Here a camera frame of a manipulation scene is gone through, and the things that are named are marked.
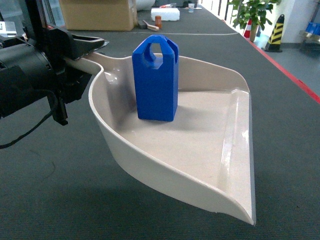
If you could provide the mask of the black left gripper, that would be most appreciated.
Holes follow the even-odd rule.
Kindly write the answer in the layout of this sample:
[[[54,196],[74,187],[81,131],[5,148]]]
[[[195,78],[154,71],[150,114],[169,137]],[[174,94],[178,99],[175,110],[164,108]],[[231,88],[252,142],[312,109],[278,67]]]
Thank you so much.
[[[65,58],[77,60],[105,47],[109,41],[100,37],[72,35],[56,25],[43,24],[41,50],[54,72],[53,92],[57,98],[57,109],[53,119],[60,125],[67,125],[66,104],[80,100],[91,75],[67,66]]]

